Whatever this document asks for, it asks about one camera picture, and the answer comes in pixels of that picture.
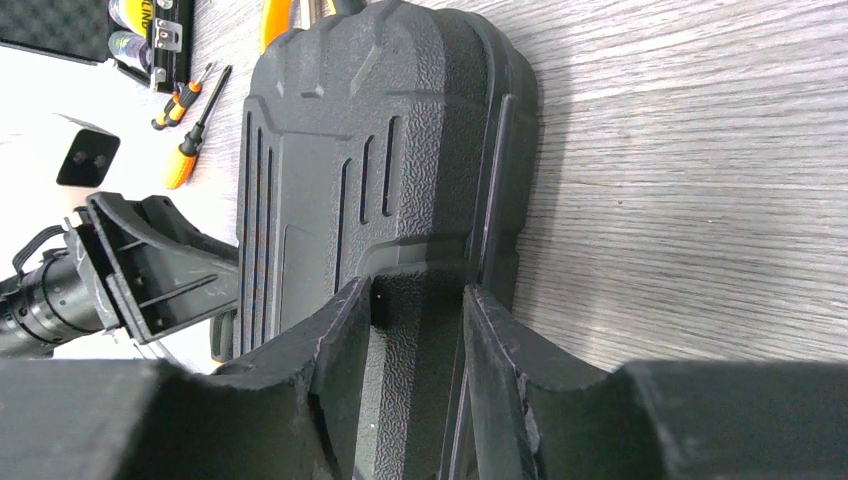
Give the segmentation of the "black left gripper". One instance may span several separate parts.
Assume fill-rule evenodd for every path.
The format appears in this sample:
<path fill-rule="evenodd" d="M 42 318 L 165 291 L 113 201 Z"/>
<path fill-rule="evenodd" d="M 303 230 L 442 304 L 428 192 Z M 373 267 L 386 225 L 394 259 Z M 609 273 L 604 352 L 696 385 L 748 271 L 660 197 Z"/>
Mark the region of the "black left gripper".
<path fill-rule="evenodd" d="M 238 249 L 203 234 L 160 195 L 98 192 L 87 211 L 37 232 L 1 282 L 1 356 L 50 358 L 126 328 L 141 344 L 237 307 Z"/>

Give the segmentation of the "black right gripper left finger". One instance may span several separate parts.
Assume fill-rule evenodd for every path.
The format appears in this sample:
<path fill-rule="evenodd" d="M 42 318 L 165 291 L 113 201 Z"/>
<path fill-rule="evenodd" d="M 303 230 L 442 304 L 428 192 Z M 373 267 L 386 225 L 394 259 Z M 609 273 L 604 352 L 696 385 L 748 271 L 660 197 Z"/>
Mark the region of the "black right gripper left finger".
<path fill-rule="evenodd" d="M 165 361 L 5 360 L 5 479 L 349 479 L 371 321 L 356 278 L 209 375 Z"/>

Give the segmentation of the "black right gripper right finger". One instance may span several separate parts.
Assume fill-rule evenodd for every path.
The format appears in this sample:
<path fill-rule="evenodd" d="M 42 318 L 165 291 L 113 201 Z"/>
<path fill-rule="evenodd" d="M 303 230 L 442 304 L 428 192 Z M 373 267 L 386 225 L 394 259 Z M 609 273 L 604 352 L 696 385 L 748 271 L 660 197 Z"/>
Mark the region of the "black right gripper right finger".
<path fill-rule="evenodd" d="M 631 361 L 607 373 L 463 298 L 483 479 L 843 479 L 847 367 Z"/>

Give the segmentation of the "black plastic tool case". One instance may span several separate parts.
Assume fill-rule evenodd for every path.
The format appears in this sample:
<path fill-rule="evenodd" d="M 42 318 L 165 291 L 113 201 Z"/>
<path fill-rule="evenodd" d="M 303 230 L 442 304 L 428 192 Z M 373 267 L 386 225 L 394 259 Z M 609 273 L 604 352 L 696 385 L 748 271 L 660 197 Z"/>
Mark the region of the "black plastic tool case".
<path fill-rule="evenodd" d="M 510 305 L 539 89 L 485 17 L 380 1 L 278 36 L 243 108 L 237 237 L 246 354 L 372 280 L 356 469 L 436 479 L 469 283 Z"/>

